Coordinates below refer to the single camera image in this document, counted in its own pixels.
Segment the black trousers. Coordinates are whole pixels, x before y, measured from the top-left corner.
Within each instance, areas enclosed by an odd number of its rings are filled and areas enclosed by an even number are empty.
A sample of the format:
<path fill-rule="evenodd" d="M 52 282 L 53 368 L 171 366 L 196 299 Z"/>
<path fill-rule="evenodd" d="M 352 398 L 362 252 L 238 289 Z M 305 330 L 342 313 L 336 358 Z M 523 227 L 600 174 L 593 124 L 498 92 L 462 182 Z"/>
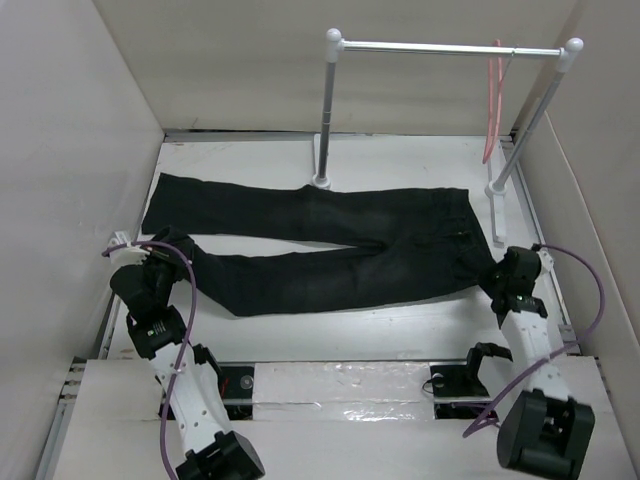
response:
<path fill-rule="evenodd" d="M 163 174 L 141 231 L 178 247 L 198 290 L 238 317 L 430 300 L 494 264 L 457 188 L 273 190 Z"/>

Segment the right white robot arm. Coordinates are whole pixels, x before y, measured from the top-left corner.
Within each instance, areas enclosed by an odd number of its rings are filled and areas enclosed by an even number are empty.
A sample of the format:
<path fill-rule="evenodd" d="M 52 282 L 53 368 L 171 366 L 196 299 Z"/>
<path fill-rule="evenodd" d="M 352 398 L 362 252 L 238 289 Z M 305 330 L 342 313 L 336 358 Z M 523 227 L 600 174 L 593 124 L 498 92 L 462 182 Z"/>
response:
<path fill-rule="evenodd" d="M 548 312 L 535 297 L 536 280 L 550 271 L 548 246 L 510 247 L 482 274 L 504 347 L 478 343 L 467 354 L 462 381 L 488 393 L 485 406 L 463 435 L 495 426 L 500 466 L 543 479 L 579 477 L 595 426 L 593 409 L 578 402 L 554 360 L 577 346 L 553 348 Z"/>

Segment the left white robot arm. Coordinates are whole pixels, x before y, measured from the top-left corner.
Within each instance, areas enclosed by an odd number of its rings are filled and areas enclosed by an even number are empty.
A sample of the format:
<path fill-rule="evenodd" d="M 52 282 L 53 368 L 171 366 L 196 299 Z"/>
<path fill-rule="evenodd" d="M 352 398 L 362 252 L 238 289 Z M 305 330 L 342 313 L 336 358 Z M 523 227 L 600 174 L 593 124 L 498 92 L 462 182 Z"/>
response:
<path fill-rule="evenodd" d="M 263 478 L 255 448 L 232 428 L 220 367 L 207 347 L 191 342 L 197 307 L 183 318 L 169 302 L 175 283 L 196 283 L 191 260 L 159 241 L 116 244 L 103 254 L 115 269 L 110 287 L 128 310 L 129 338 L 164 393 L 159 443 L 167 476 Z"/>

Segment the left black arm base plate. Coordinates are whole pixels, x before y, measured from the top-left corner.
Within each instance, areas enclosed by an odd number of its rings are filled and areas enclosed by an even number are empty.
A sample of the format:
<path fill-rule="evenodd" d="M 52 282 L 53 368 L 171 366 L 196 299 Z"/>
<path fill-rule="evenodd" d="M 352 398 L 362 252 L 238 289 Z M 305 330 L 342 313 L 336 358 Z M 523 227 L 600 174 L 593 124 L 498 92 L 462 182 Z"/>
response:
<path fill-rule="evenodd" d="M 251 420 L 255 367 L 251 364 L 223 365 L 218 381 L 224 407 L 231 420 Z"/>

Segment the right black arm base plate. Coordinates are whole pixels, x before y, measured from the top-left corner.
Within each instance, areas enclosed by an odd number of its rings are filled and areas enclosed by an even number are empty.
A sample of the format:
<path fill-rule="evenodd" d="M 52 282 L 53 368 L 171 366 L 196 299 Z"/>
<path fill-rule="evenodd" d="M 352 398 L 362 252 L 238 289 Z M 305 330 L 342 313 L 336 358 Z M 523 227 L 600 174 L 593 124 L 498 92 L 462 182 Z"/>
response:
<path fill-rule="evenodd" d="M 431 365 L 423 391 L 433 400 L 436 420 L 473 420 L 491 401 L 485 387 L 463 364 Z"/>

